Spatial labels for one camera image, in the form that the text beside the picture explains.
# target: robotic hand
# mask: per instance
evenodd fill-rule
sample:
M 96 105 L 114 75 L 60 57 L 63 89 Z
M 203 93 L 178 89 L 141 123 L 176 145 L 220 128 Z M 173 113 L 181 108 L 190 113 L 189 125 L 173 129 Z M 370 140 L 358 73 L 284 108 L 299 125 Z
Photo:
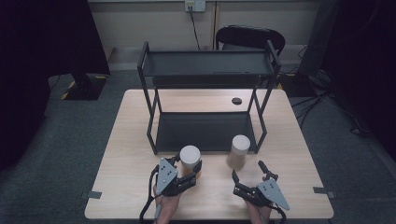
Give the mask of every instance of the robotic hand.
M 233 182 L 235 183 L 233 194 L 256 206 L 268 206 L 275 209 L 282 216 L 282 221 L 280 223 L 284 223 L 286 221 L 286 215 L 279 206 L 286 210 L 290 210 L 290 207 L 280 191 L 279 185 L 276 183 L 278 175 L 271 173 L 263 161 L 259 161 L 259 166 L 262 172 L 265 173 L 265 178 L 263 182 L 257 184 L 256 187 L 253 188 L 239 183 L 238 175 L 235 170 L 233 170 Z
M 155 199 L 151 196 L 152 178 L 155 174 L 158 173 L 156 177 L 156 197 L 160 195 L 167 197 L 176 196 L 179 193 L 182 193 L 185 190 L 195 186 L 196 174 L 201 171 L 202 161 L 199 161 L 198 164 L 195 165 L 195 167 L 192 169 L 192 173 L 182 177 L 177 177 L 177 169 L 175 168 L 176 161 L 180 161 L 179 153 L 170 159 L 161 158 L 160 164 L 157 164 L 154 170 L 152 170 L 148 183 L 148 201 L 140 213 L 140 223 L 144 223 L 144 215 L 149 209 L 151 202 Z

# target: gray carpet floor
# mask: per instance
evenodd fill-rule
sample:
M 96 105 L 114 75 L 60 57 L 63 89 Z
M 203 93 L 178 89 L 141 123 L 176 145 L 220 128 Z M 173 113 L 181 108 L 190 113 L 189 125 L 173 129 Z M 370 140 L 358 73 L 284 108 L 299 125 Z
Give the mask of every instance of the gray carpet floor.
M 81 198 L 92 189 L 124 92 L 140 89 L 136 71 L 113 72 L 98 101 L 61 100 L 73 79 L 57 79 L 49 79 L 54 87 L 47 117 L 31 145 L 16 166 L 0 172 L 0 223 L 137 223 L 88 220 L 87 200 Z M 290 98 L 290 103 L 305 99 Z M 296 117 L 312 103 L 295 106 Z M 332 97 L 310 110 L 302 131 L 324 187 L 336 195 L 334 217 L 288 223 L 396 223 L 394 171 L 378 156 L 375 139 L 351 133 L 352 126 Z

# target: black chair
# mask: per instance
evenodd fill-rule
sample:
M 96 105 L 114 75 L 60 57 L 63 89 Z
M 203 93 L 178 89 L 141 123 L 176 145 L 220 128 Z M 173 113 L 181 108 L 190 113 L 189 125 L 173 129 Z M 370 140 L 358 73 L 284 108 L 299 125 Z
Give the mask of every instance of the black chair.
M 271 40 L 279 56 L 286 42 L 279 32 L 259 27 L 229 25 L 216 33 L 216 49 L 219 49 L 219 43 L 223 44 L 223 50 L 265 49 L 267 40 Z

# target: white container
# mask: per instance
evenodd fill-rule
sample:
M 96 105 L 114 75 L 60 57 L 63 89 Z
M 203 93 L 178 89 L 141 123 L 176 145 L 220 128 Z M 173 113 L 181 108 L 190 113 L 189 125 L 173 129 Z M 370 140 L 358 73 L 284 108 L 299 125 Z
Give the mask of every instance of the white container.
M 245 158 L 250 148 L 250 140 L 239 134 L 233 138 L 230 154 L 227 157 L 227 164 L 236 171 L 242 170 L 245 165 Z
M 183 147 L 180 151 L 180 161 L 182 166 L 182 175 L 186 176 L 192 173 L 192 169 L 201 160 L 201 151 L 195 146 Z M 198 179 L 201 176 L 201 171 L 196 174 Z

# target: lower shelf tray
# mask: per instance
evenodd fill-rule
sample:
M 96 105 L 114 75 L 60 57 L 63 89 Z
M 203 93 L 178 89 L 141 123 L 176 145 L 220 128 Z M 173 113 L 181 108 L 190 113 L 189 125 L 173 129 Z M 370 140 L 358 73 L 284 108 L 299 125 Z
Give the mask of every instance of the lower shelf tray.
M 248 112 L 162 113 L 156 149 L 175 152 L 193 145 L 201 152 L 228 152 L 238 134 L 245 135 L 250 140 L 249 151 L 255 151 L 257 144 Z

